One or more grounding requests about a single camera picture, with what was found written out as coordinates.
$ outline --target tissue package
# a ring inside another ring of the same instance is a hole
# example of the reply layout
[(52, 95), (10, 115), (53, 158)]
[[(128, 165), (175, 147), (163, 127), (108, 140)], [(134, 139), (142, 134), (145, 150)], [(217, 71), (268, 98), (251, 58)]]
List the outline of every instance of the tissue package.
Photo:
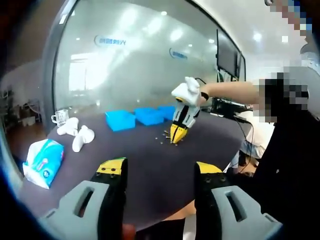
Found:
[(45, 139), (31, 144), (23, 163), (25, 177), (32, 183), (49, 189), (63, 159), (64, 146), (58, 142)]

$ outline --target computer screen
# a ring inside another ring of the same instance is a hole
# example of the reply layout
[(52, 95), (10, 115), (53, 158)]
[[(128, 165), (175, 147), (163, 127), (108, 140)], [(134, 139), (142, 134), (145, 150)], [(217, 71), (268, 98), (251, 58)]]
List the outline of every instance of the computer screen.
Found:
[(218, 68), (223, 69), (234, 78), (238, 78), (238, 50), (233, 42), (221, 31), (217, 30)]

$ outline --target black cable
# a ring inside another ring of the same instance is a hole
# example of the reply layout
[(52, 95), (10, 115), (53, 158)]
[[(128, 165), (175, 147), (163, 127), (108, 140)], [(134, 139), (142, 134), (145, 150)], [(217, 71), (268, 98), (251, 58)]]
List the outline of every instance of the black cable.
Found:
[[(240, 123), (238, 122), (237, 118), (235, 116), (233, 116), (233, 118), (235, 119), (235, 121), (238, 123), (242, 133), (243, 133), (243, 136), (244, 136), (244, 140), (247, 141), (247, 136), (245, 134), (245, 131), (243, 130), (242, 126), (240, 125)], [(252, 145), (253, 145), (253, 141), (254, 141), (254, 126), (252, 125), (251, 122), (247, 121), (251, 126), (252, 126), (252, 138), (251, 138), (251, 146), (250, 146), (250, 156), (249, 156), (249, 161), (248, 163), (242, 168), (242, 170), (240, 171), (240, 173), (242, 173), (242, 171), (249, 165), (250, 161), (251, 161), (251, 155), (252, 155)], [(249, 146), (247, 144), (246, 146), (246, 151), (248, 152), (249, 151)]]
[(204, 84), (207, 84), (205, 81), (203, 81), (200, 77), (195, 77), (195, 80), (200, 80), (201, 82), (203, 82)]

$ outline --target dark table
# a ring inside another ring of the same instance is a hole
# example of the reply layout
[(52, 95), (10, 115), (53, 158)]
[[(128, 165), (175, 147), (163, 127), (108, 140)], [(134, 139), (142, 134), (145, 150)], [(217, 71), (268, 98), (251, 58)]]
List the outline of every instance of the dark table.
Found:
[[(72, 151), (74, 137), (59, 136), (53, 129), (48, 139), (64, 145), (61, 167), (50, 189), (24, 179), (20, 200), (35, 217), (40, 217), (58, 207), (60, 198), (81, 181), (90, 180), (101, 163), (126, 157), (128, 183), (123, 221), (141, 230), (166, 219), (194, 199), (195, 162), (224, 170), (245, 138), (236, 121), (201, 112), (184, 141), (175, 146), (162, 135), (171, 123), (137, 123), (134, 129), (113, 132), (104, 114), (79, 117), (79, 128), (86, 125), (92, 129), (95, 139), (78, 153)], [(248, 134), (250, 124), (240, 124)]]

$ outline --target logo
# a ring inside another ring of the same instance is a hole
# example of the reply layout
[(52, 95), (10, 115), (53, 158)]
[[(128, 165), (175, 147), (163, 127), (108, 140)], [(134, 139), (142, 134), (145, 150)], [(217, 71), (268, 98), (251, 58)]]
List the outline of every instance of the logo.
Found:
[(50, 176), (50, 173), (47, 170), (43, 171), (43, 177), (46, 179)]
[(173, 51), (172, 48), (169, 49), (169, 54), (173, 59), (188, 59), (186, 55), (177, 51)]
[(97, 35), (94, 38), (94, 43), (99, 47), (103, 47), (107, 45), (126, 45), (126, 42), (127, 41), (123, 39), (113, 39), (113, 38), (108, 38), (101, 35)]

